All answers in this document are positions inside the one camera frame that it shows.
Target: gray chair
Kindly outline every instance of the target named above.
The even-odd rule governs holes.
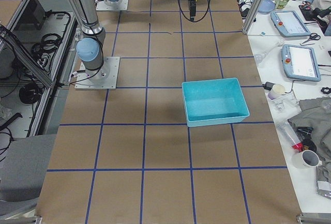
[[[56,135],[13,141],[0,169],[0,220],[32,210],[38,201]]]

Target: black cable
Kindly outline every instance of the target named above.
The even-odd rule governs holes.
[[[9,142],[8,142],[8,145],[7,145],[5,148],[1,148],[1,149],[0,149],[0,151],[1,151],[1,152],[0,152],[0,156],[1,156],[3,153],[5,153],[6,150],[9,149],[11,143],[15,140],[15,139],[13,138],[13,136],[12,136],[12,133],[11,133],[10,129],[9,129],[8,127],[6,127],[6,129],[8,130],[8,132],[0,132],[0,134],[8,135],[8,136],[9,136]]]
[[[48,75],[52,71],[53,62],[54,62],[54,58],[55,58],[57,49],[59,48],[60,44],[63,42],[64,36],[65,36],[65,34],[67,33],[67,30],[68,30],[69,23],[71,22],[71,15],[66,11],[53,11],[53,10],[50,10],[50,11],[45,13],[45,16],[49,17],[51,14],[65,14],[68,17],[68,21],[65,25],[65,29],[63,31],[62,36],[60,36],[59,34],[51,33],[51,34],[44,35],[41,39],[40,43],[42,44],[42,47],[41,47],[42,48],[42,54],[46,53],[46,54],[49,55],[49,54],[53,53],[52,57],[49,59],[49,61],[46,64],[43,63],[42,58],[40,59],[41,66],[43,68],[46,68],[48,66],[47,69],[46,69]],[[51,37],[51,36],[56,37],[56,39],[47,39],[46,40],[46,38]]]
[[[179,10],[180,10],[180,12],[182,13],[183,17],[184,17],[186,20],[188,20],[188,21],[190,21],[190,22],[193,22],[193,23],[197,23],[197,22],[199,22],[199,21],[202,21],[202,20],[206,17],[206,15],[207,15],[207,13],[208,13],[208,11],[209,11],[209,8],[210,8],[210,0],[208,0],[207,10],[206,10],[205,14],[203,15],[203,17],[201,17],[200,19],[198,19],[198,20],[196,20],[196,21],[191,21],[189,18],[187,18],[187,17],[185,16],[185,14],[184,14],[184,12],[183,12],[183,10],[182,10],[182,7],[180,6],[180,0],[177,0],[177,2],[178,2]]]
[[[43,90],[34,81],[20,88],[19,98],[24,104],[34,104],[40,100]]]
[[[293,91],[293,85],[294,85],[294,82],[304,82],[305,80],[293,80],[292,81],[292,85],[291,85],[291,90],[289,92],[285,92],[286,94],[289,94]]]
[[[80,73],[84,73],[84,72],[86,72],[86,70],[77,70],[74,73],[80,74]]]
[[[79,1],[80,5],[81,5],[81,8],[82,8],[82,10],[83,10],[83,14],[84,14],[84,17],[85,17],[85,19],[86,19],[86,22],[89,24],[89,21],[88,21],[88,19],[87,19],[87,15],[86,15],[86,12],[85,12],[85,10],[84,10],[84,8],[83,8],[82,2],[81,2],[81,0],[78,0],[78,1]],[[97,39],[97,41],[98,41],[98,43],[99,43],[99,45],[100,45],[100,47],[101,47],[101,55],[102,55],[102,59],[103,59],[103,44],[102,44],[102,42],[99,40],[99,38],[98,38],[98,36],[96,35],[96,33],[94,32],[93,28],[92,28],[91,26],[89,26],[89,28],[91,29],[92,33],[93,33],[94,36],[96,37],[96,39]],[[81,79],[81,80],[78,80],[78,81],[75,81],[75,82],[71,82],[71,83],[69,83],[69,86],[72,85],[72,84],[75,85],[75,84],[78,83],[78,82],[82,82],[82,81],[85,81],[85,80],[87,80],[87,79],[90,79],[90,78],[96,76],[96,75],[99,73],[99,71],[101,70],[101,67],[102,67],[102,66],[100,66],[100,67],[98,68],[97,72],[96,72],[94,75],[92,75],[92,76],[90,76],[90,77],[87,77],[87,78],[84,78],[84,79]]]
[[[8,80],[9,78],[11,78],[12,75],[14,75],[15,71],[16,71],[16,69],[13,69],[12,72],[11,72],[11,74],[9,76],[7,76],[5,78],[0,78],[0,81],[6,81],[6,80]]]
[[[7,29],[5,26],[3,26],[2,24],[0,24],[0,30],[3,31],[8,38],[12,39],[14,43],[12,43],[12,41],[10,41],[9,39],[6,39],[2,36],[0,36],[0,39],[2,39],[4,42],[6,42],[7,44],[10,45],[10,47],[12,48],[12,51],[14,52],[15,56],[17,56],[16,50],[14,48],[14,45],[16,45],[18,48],[21,49],[21,51],[23,52],[23,54],[33,63],[35,64],[38,68],[42,69],[43,71],[46,71],[44,68],[41,68],[39,66],[39,64],[32,58],[31,54],[28,52],[28,50],[25,48],[25,46],[22,44],[22,42],[16,37],[15,34],[13,34],[9,29]]]
[[[41,97],[40,97],[39,100],[37,101],[38,103],[37,103],[37,106],[36,106],[36,108],[35,108],[35,112],[34,112],[34,114],[32,115],[32,118],[31,118],[31,121],[30,121],[30,125],[29,125],[29,129],[28,129],[27,134],[26,134],[27,137],[30,136],[31,129],[32,129],[32,124],[33,124],[33,122],[34,122],[34,120],[35,120],[35,118],[36,118],[36,113],[37,113],[36,110],[39,108],[39,105],[40,105],[40,100],[41,100]]]
[[[299,2],[304,2],[304,3],[307,3],[306,0],[291,0],[291,1],[299,1]]]

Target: cable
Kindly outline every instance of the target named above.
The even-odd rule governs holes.
[[[82,11],[83,11],[84,17],[85,17],[85,19],[86,19],[86,22],[87,22],[88,24],[90,24],[89,21],[88,21],[88,19],[87,19],[87,15],[86,15],[86,12],[85,12],[85,10],[84,10],[84,7],[83,7],[83,5],[82,5],[81,0],[78,0],[78,1],[79,1],[80,5],[81,5],[81,8],[82,8]],[[102,42],[99,40],[99,38],[98,38],[98,36],[96,35],[96,33],[94,32],[93,28],[92,28],[91,26],[89,26],[89,28],[91,29],[92,33],[93,33],[94,36],[96,37],[96,39],[97,39],[97,41],[98,41],[98,43],[99,43],[99,45],[100,45],[100,47],[101,47],[101,55],[102,55],[102,59],[103,59],[103,44],[102,44]],[[96,75],[99,73],[99,71],[101,70],[101,67],[102,67],[102,65],[98,68],[97,72],[96,72],[95,74],[93,74],[92,76],[90,76],[90,77],[88,77],[88,78],[84,78],[84,79],[78,80],[78,81],[75,81],[75,82],[71,82],[71,83],[69,83],[69,86],[72,85],[72,84],[75,85],[75,84],[78,83],[78,82],[82,82],[82,81],[85,81],[85,80],[87,80],[87,79],[90,79],[90,78],[96,76]]]
[[[294,85],[294,82],[304,82],[305,80],[293,80],[292,81],[292,85],[291,85],[291,90],[289,92],[285,92],[286,94],[289,94],[293,91],[293,85]]]
[[[35,120],[35,118],[36,118],[36,110],[39,108],[39,105],[40,105],[40,100],[41,100],[41,96],[40,96],[40,98],[39,98],[38,101],[37,101],[37,106],[36,106],[35,110],[33,110],[33,115],[32,115],[32,117],[31,117],[31,121],[30,121],[29,129],[28,129],[27,134],[26,134],[27,137],[30,136],[31,129],[32,129],[32,124],[33,124],[33,122],[34,122],[34,120]]]
[[[8,132],[0,132],[0,134],[8,135],[8,136],[9,136],[9,142],[8,142],[8,145],[7,145],[5,148],[1,148],[1,149],[0,149],[0,151],[1,151],[1,152],[0,152],[0,156],[1,156],[3,153],[5,153],[6,150],[9,149],[11,143],[15,140],[15,139],[13,138],[13,136],[12,136],[12,133],[11,133],[10,129],[9,129],[8,127],[6,127],[6,129],[8,130]],[[0,159],[0,162],[2,162],[5,158],[6,158],[6,156],[3,157],[2,159]]]
[[[311,24],[316,24],[317,21],[313,21],[313,22],[304,22],[305,25],[311,25]]]
[[[14,89],[11,92],[9,92],[7,95],[0,96],[0,98],[5,98],[5,97],[9,96],[11,93],[13,93],[15,91],[15,89],[19,86],[20,80],[21,80],[21,75],[19,76],[19,80],[18,80],[16,86],[14,87]]]
[[[40,100],[42,93],[42,88],[32,82],[20,88],[19,98],[24,104],[34,104]]]
[[[0,81],[6,81],[6,80],[8,80],[9,78],[11,78],[12,75],[14,75],[15,71],[16,71],[16,69],[13,69],[12,72],[11,72],[11,74],[9,76],[7,76],[5,78],[0,78]]]
[[[307,3],[308,2],[306,0],[291,0],[291,1],[299,1],[299,2],[304,2],[304,3]]]
[[[16,53],[16,50],[15,50],[15,47],[16,46],[17,48],[19,48],[23,55],[25,55],[35,66],[37,66],[38,68],[42,69],[43,71],[46,71],[44,68],[41,68],[38,63],[32,58],[31,54],[28,52],[28,50],[24,47],[24,45],[22,44],[22,42],[16,37],[15,34],[13,34],[10,30],[8,30],[5,26],[3,26],[2,24],[0,24],[0,30],[5,33],[9,39],[6,39],[4,37],[2,37],[0,35],[0,39],[2,39],[5,43],[9,44],[12,51],[14,52],[15,54],[15,57],[18,57],[17,56],[17,53]]]
[[[39,61],[40,66],[46,69],[48,75],[52,71],[53,62],[54,62],[54,58],[55,58],[57,49],[59,48],[60,44],[62,43],[62,41],[64,39],[64,36],[67,33],[69,23],[71,22],[71,15],[68,12],[66,12],[66,11],[53,11],[53,10],[49,10],[48,12],[45,13],[45,17],[48,18],[51,14],[65,14],[66,16],[68,16],[68,21],[67,21],[67,23],[65,25],[65,29],[63,31],[62,36],[60,36],[59,34],[51,33],[51,34],[44,35],[42,37],[42,39],[41,39],[41,42],[40,42],[40,44],[41,44],[41,46],[40,46],[41,51],[37,54],[38,55],[37,58],[38,58],[38,61]],[[52,36],[56,37],[56,39],[47,39],[47,38],[52,37]],[[45,58],[43,58],[42,55],[44,55],[44,54],[48,54],[49,55],[51,53],[53,53],[52,57],[49,57],[45,61]]]
[[[177,2],[178,2],[179,10],[180,10],[180,12],[182,13],[183,17],[184,17],[186,20],[188,20],[188,21],[190,21],[190,22],[193,22],[193,23],[196,23],[196,22],[202,21],[202,20],[206,17],[206,15],[207,15],[207,13],[208,13],[208,11],[209,11],[209,8],[210,8],[210,0],[208,0],[207,10],[206,10],[205,14],[203,15],[203,17],[201,17],[200,19],[198,19],[198,20],[196,20],[196,21],[191,21],[189,18],[187,18],[187,17],[185,16],[185,14],[184,14],[184,12],[183,12],[183,10],[182,10],[182,7],[180,6],[180,0],[177,0]]]
[[[78,74],[80,74],[80,73],[84,73],[84,72],[86,72],[86,70],[77,70],[77,71],[74,71],[74,72],[70,75],[70,77],[73,78],[74,76],[76,76],[76,75],[78,75]]]

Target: electronic device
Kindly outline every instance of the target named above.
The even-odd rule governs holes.
[[[321,80],[313,48],[285,44],[281,55],[287,77],[313,82]]]
[[[309,36],[311,32],[295,11],[272,11],[271,20],[284,37]]]

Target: gray cloth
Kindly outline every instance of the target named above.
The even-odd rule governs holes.
[[[39,197],[56,135],[13,141],[0,183],[0,200],[17,202]]]
[[[299,105],[302,112],[288,121],[294,130],[305,126],[314,128],[311,140],[317,146],[317,154],[322,161],[322,165],[317,168],[317,180],[331,183],[331,109],[326,108],[331,106],[331,99],[321,97],[301,100]],[[319,190],[318,194],[331,198],[329,191]]]

